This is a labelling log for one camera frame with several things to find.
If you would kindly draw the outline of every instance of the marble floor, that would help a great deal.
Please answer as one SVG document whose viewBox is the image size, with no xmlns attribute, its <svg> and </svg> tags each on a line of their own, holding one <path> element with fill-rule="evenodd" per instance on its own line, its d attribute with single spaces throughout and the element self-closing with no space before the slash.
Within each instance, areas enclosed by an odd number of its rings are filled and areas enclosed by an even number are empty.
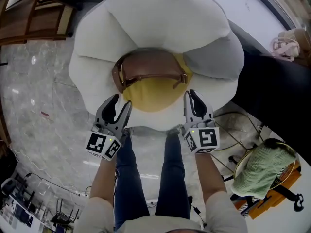
<svg viewBox="0 0 311 233">
<path fill-rule="evenodd" d="M 88 4 L 76 16 L 74 25 L 92 6 L 94 4 Z M 1 61 L 8 61 L 8 65 L 0 67 L 0 94 L 21 176 L 32 172 L 81 194 L 91 186 L 100 160 L 88 156 L 84 150 L 86 132 L 91 128 L 94 115 L 86 110 L 82 96 L 68 74 L 73 43 L 74 37 L 66 41 L 29 41 L 27 44 L 3 46 Z M 243 112 L 230 102 L 215 115 L 230 111 Z M 217 121 L 247 148 L 258 142 L 257 132 L 247 117 L 226 115 L 218 117 Z M 165 137 L 164 132 L 134 128 L 133 149 L 147 200 L 158 197 Z M 193 196 L 193 205 L 204 214 L 194 156 L 185 141 L 181 139 L 181 143 L 188 194 Z M 235 141 L 221 130 L 221 149 L 234 144 Z M 242 156 L 243 153 L 244 149 L 235 145 L 228 150 L 214 152 L 214 156 L 233 170 L 234 164 L 228 162 L 228 156 Z M 215 163 L 221 174 L 231 174 L 218 161 Z M 34 175 L 28 179 L 37 198 L 50 207 L 51 215 L 55 213 L 57 199 L 64 199 L 65 210 L 82 210 L 87 202 L 82 195 L 72 194 Z M 191 218 L 200 220 L 193 211 Z"/>
</svg>

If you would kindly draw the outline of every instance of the white cushion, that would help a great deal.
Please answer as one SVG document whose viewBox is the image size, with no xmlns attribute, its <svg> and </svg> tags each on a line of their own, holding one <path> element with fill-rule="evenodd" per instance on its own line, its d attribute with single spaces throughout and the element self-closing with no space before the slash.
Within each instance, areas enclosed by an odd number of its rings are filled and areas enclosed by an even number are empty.
<svg viewBox="0 0 311 233">
<path fill-rule="evenodd" d="M 186 65 L 196 74 L 219 79 L 236 80 L 244 66 L 244 51 L 231 31 L 198 49 L 183 53 Z"/>
<path fill-rule="evenodd" d="M 183 53 L 230 32 L 213 0 L 107 0 L 106 8 L 138 47 Z"/>
<path fill-rule="evenodd" d="M 95 115 L 107 98 L 118 93 L 111 69 L 127 52 L 137 47 L 162 47 L 183 53 L 226 37 L 229 32 L 225 14 L 213 0 L 106 0 L 78 26 L 69 75 L 87 110 Z M 201 93 L 216 110 L 233 98 L 237 81 L 194 74 L 188 89 Z M 125 103 L 121 95 L 117 115 Z M 181 96 L 159 112 L 133 108 L 127 126 L 162 131 L 184 122 Z"/>
<path fill-rule="evenodd" d="M 80 21 L 74 49 L 78 55 L 116 62 L 137 45 L 102 2 Z"/>
<path fill-rule="evenodd" d="M 97 109 L 110 96 L 118 91 L 111 78 L 112 62 L 86 58 L 73 53 L 69 66 L 69 75 L 82 94 L 87 110 L 96 114 Z M 214 110 L 217 110 L 230 101 L 235 95 L 237 81 L 214 79 L 193 74 L 188 89 L 201 93 Z M 123 96 L 116 104 L 117 115 L 125 105 Z M 146 126 L 155 130 L 164 131 L 177 124 L 185 123 L 183 115 L 183 96 L 174 104 L 159 112 L 143 112 L 133 108 L 128 127 Z"/>
</svg>

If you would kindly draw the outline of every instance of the leg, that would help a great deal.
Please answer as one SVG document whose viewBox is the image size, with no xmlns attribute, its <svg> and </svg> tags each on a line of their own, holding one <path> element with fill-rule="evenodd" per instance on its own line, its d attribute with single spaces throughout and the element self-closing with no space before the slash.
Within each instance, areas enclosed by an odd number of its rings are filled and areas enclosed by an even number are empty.
<svg viewBox="0 0 311 233">
<path fill-rule="evenodd" d="M 170 134 L 165 142 L 164 164 L 156 215 L 190 219 L 184 177 L 185 169 L 181 157 L 179 138 L 176 133 Z"/>
<path fill-rule="evenodd" d="M 149 215 L 129 136 L 117 153 L 116 169 L 119 172 L 114 205 L 117 230 L 127 220 Z"/>
</svg>

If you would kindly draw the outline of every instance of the white shirt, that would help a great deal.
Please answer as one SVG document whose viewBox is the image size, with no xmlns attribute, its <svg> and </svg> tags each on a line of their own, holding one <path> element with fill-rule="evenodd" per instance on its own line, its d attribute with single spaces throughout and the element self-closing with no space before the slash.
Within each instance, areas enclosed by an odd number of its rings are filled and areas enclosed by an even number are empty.
<svg viewBox="0 0 311 233">
<path fill-rule="evenodd" d="M 247 233 L 244 218 L 230 201 L 226 192 L 210 196 L 205 204 L 206 223 L 204 229 L 210 233 Z M 112 233 L 114 226 L 113 207 L 101 199 L 91 198 L 74 228 L 74 233 Z M 144 216 L 126 221 L 117 233 L 165 233 L 177 229 L 196 229 L 198 223 L 180 217 Z"/>
</svg>

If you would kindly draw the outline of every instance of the wire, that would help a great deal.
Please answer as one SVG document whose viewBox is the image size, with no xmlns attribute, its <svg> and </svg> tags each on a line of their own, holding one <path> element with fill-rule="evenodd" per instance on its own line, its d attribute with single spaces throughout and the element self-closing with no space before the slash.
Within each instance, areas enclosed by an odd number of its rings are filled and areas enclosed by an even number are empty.
<svg viewBox="0 0 311 233">
<path fill-rule="evenodd" d="M 51 175 L 48 174 L 48 172 L 47 172 L 45 169 L 39 168 L 39 167 L 29 158 L 29 156 L 26 155 L 23 151 L 17 151 L 17 150 L 15 150 L 15 149 L 11 148 L 10 145 L 8 146 L 8 148 L 9 148 L 10 150 L 12 150 L 13 152 L 15 152 L 16 154 L 17 154 L 17 153 L 23 154 L 25 157 L 28 158 L 28 160 L 30 161 L 30 163 L 31 163 L 32 165 L 34 165 L 38 170 L 45 172 L 46 175 L 47 175 L 50 179 L 58 179 L 59 182 L 61 183 L 61 185 L 63 186 L 63 187 L 61 187 L 61 188 L 67 190 L 65 187 L 73 187 L 74 190 L 75 190 L 77 193 L 79 193 L 79 192 L 78 192 L 78 189 L 77 189 L 76 187 L 74 187 L 73 185 L 67 185 L 67 186 L 65 186 L 65 185 L 62 183 L 62 181 L 60 180 L 59 177 L 52 177 Z M 70 192 L 69 195 L 70 195 L 71 201 L 73 202 L 71 193 L 72 193 L 72 192 Z"/>
<path fill-rule="evenodd" d="M 116 183 L 117 183 L 117 179 L 118 179 L 119 176 L 120 176 L 119 171 L 116 169 L 115 184 L 114 184 L 115 190 L 113 191 L 113 201 L 115 200 L 115 194 L 116 194 L 116 191 L 117 191 Z"/>
<path fill-rule="evenodd" d="M 231 145 L 230 147 L 224 148 L 224 149 L 220 149 L 220 150 L 215 150 L 215 151 L 223 151 L 223 150 L 229 150 L 231 148 L 233 148 L 234 146 L 236 146 L 238 143 L 235 143 L 233 145 Z"/>
<path fill-rule="evenodd" d="M 45 180 L 45 181 L 47 181 L 47 182 L 49 182 L 49 183 L 51 183 L 51 184 L 53 184 L 53 185 L 56 185 L 57 187 L 59 187 L 59 188 L 62 188 L 62 189 L 64 189 L 64 190 L 66 190 L 66 191 L 69 191 L 69 192 L 71 192 L 70 190 L 68 190 L 68 189 L 66 189 L 66 188 L 64 188 L 64 187 L 61 187 L 61 186 L 59 186 L 59 185 L 57 185 L 57 184 L 55 184 L 55 183 L 53 183 L 53 182 L 51 182 L 51 181 L 49 181 L 49 180 L 47 180 L 47 179 L 45 179 L 45 178 L 42 178 L 42 177 L 40 177 L 39 175 L 37 175 L 37 174 L 35 174 L 35 173 L 30 173 L 30 174 L 34 174 L 35 176 L 37 176 L 38 178 L 40 178 L 40 179 L 42 179 L 42 180 Z"/>
<path fill-rule="evenodd" d="M 92 187 L 92 186 L 88 186 L 88 187 L 86 188 L 86 191 L 87 191 L 87 189 L 90 188 L 90 187 Z M 86 191 L 84 192 L 85 194 L 86 194 Z"/>
<path fill-rule="evenodd" d="M 147 205 L 147 207 L 148 207 L 148 208 L 154 208 L 154 207 L 156 207 L 156 206 L 157 206 L 157 203 L 150 202 L 150 204 L 152 204 L 153 206 L 149 206 L 149 205 Z"/>
<path fill-rule="evenodd" d="M 200 216 L 200 211 L 197 207 L 194 207 L 193 205 L 191 205 L 193 207 L 193 210 L 196 212 L 196 214 L 200 217 L 200 219 L 202 220 L 203 223 L 203 228 L 205 228 L 207 226 L 207 224 L 203 221 L 202 217 Z"/>
<path fill-rule="evenodd" d="M 9 147 L 9 149 L 12 150 L 12 151 L 14 151 L 15 153 L 21 153 L 21 154 L 23 154 L 25 157 L 28 158 L 28 160 L 30 161 L 30 163 L 31 163 L 32 165 L 34 165 L 38 170 L 45 172 L 46 175 L 47 175 L 50 179 L 58 179 L 59 182 L 61 183 L 61 185 L 62 185 L 64 188 L 65 188 L 65 187 L 73 187 L 74 190 L 78 191 L 78 189 L 77 189 L 75 186 L 73 186 L 73 185 L 64 185 L 64 184 L 62 183 L 62 181 L 60 180 L 59 177 L 52 177 L 52 176 L 50 176 L 50 175 L 47 173 L 47 171 L 46 171 L 45 169 L 41 169 L 41 168 L 39 168 L 35 163 L 33 163 L 33 161 L 29 158 L 29 156 L 26 155 L 23 151 L 20 151 L 20 152 L 19 152 L 19 151 L 14 150 L 14 149 L 12 149 L 12 148 L 10 148 L 10 147 Z"/>
<path fill-rule="evenodd" d="M 245 115 L 245 114 L 243 114 L 241 112 L 233 111 L 233 112 L 222 113 L 220 115 L 214 116 L 214 118 L 222 117 L 222 116 L 229 115 L 229 114 L 238 114 L 238 115 L 241 115 L 241 116 L 244 116 L 244 117 L 248 118 L 248 120 L 251 122 L 251 124 L 253 125 L 254 129 L 256 130 L 257 134 L 259 135 L 260 139 L 264 142 L 263 138 L 260 135 L 260 132 L 258 131 L 257 127 L 255 126 L 255 124 L 252 122 L 252 120 L 249 118 L 248 115 Z"/>
<path fill-rule="evenodd" d="M 233 170 L 231 170 L 230 168 L 228 168 L 224 163 L 222 163 L 220 160 L 218 160 L 214 155 L 212 155 L 211 153 L 209 153 L 212 157 L 214 157 L 221 165 L 223 165 L 225 168 L 227 168 L 228 170 L 230 170 L 232 173 L 234 173 Z"/>
<path fill-rule="evenodd" d="M 246 151 L 247 151 L 247 148 L 241 143 L 239 142 L 236 138 L 234 138 L 234 136 L 232 134 L 230 134 L 227 130 L 224 129 L 223 126 L 221 126 L 218 122 L 214 121 L 219 127 L 221 127 L 229 136 L 231 136 L 231 138 L 233 140 L 235 140 L 237 142 L 237 144 L 240 144 Z"/>
<path fill-rule="evenodd" d="M 27 174 L 25 175 L 25 177 L 23 178 L 23 181 L 25 180 L 25 178 L 27 177 L 28 174 L 29 174 L 29 173 L 27 173 Z"/>
</svg>

